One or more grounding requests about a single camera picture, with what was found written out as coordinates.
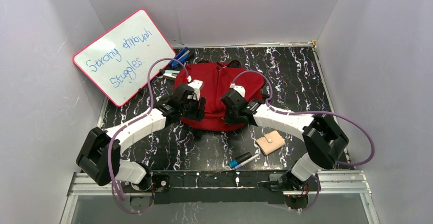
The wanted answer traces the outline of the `red student backpack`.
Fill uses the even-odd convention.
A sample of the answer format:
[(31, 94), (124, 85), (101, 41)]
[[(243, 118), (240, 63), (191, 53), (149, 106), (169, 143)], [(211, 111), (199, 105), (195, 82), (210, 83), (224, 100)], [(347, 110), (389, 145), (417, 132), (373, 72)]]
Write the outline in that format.
[[(231, 62), (200, 62), (185, 66), (193, 80), (203, 81), (201, 97), (206, 98), (204, 108), (205, 116), (202, 121), (196, 121), (181, 117), (180, 121), (193, 129), (228, 132), (238, 130), (246, 124), (227, 125), (223, 117), (226, 107), (220, 100), (228, 90), (233, 79), (243, 71), (242, 64), (238, 60)], [(187, 75), (183, 69), (177, 74), (173, 91), (180, 84), (187, 84)], [(266, 84), (264, 78), (256, 73), (246, 73), (235, 81), (236, 85), (243, 86), (246, 94), (245, 99), (250, 102), (252, 99), (263, 99), (262, 88)]]

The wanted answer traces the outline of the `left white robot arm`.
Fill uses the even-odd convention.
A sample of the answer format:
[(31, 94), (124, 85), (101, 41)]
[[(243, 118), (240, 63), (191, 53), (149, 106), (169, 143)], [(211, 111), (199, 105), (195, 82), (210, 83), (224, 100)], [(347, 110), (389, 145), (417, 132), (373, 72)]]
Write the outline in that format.
[(108, 129), (91, 129), (77, 156), (76, 164), (99, 186), (121, 181), (139, 191), (152, 187), (152, 172), (143, 164), (121, 159), (121, 154), (144, 137), (160, 131), (181, 117), (201, 121), (206, 99), (201, 96), (204, 83), (193, 80), (176, 87), (172, 95), (161, 98), (152, 109)]

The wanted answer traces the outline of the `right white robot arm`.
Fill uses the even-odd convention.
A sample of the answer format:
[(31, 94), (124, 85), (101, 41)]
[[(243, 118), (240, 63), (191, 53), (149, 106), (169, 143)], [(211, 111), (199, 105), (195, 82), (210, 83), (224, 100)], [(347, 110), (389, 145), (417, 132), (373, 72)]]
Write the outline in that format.
[(332, 169), (343, 154), (349, 139), (333, 116), (319, 112), (298, 115), (288, 110), (278, 112), (262, 101), (248, 102), (238, 91), (229, 89), (222, 97), (227, 125), (246, 124), (268, 127), (302, 140), (307, 152), (284, 177), (266, 184), (270, 189), (301, 190), (308, 179), (323, 169)]

